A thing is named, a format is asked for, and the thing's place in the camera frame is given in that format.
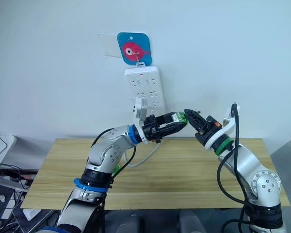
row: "power outlet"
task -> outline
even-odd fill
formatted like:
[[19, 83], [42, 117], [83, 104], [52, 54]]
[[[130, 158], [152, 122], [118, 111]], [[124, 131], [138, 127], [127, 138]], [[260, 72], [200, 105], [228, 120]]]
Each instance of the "power outlet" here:
[[148, 115], [166, 113], [160, 72], [157, 67], [137, 67], [125, 70], [125, 77], [135, 97], [147, 100]]

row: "floor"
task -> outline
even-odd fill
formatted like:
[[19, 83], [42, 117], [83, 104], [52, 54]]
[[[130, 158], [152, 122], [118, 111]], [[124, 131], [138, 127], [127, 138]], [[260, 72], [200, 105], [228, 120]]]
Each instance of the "floor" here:
[[[274, 152], [271, 157], [291, 203], [291, 141]], [[7, 196], [11, 195], [12, 192], [11, 190], [0, 188], [0, 193], [4, 193]], [[193, 209], [192, 211], [200, 218], [208, 233], [220, 232], [220, 228], [226, 220], [238, 218], [240, 214], [240, 209]], [[291, 206], [283, 207], [282, 212], [287, 230], [291, 233]], [[144, 218], [145, 233], [177, 233], [179, 214], [177, 209], [107, 211], [106, 233], [115, 233], [118, 226], [132, 214], [137, 214]], [[43, 227], [54, 225], [57, 217], [58, 214], [53, 214]], [[249, 233], [247, 226], [243, 226], [242, 229], [243, 233]], [[230, 224], [225, 232], [237, 233], [237, 224]]]

